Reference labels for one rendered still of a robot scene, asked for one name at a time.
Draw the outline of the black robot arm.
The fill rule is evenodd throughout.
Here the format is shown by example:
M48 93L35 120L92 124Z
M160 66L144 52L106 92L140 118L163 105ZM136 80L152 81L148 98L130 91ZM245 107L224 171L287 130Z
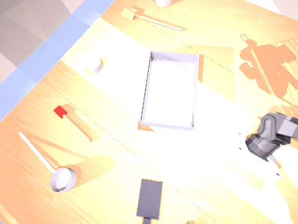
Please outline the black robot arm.
M253 134L246 146L250 153L268 162L281 145L290 144L290 138L298 139L298 118L282 113L268 113L260 119L257 133Z

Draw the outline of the light wooden board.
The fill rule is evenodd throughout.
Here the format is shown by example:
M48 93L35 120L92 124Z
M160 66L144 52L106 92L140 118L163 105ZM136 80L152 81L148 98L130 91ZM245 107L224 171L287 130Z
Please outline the light wooden board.
M250 49L279 112L298 118L298 38Z

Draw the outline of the white long-handled pan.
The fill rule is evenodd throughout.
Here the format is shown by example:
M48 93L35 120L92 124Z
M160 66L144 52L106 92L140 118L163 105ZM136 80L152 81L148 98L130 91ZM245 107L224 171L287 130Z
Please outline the white long-handled pan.
M77 181L77 175L74 170L67 168L60 168L54 170L47 160L41 155L37 149L30 143L30 141L21 132L18 133L24 141L30 146L30 148L37 154L43 163L53 172L51 180L49 180L49 186L54 192L67 192L74 187Z

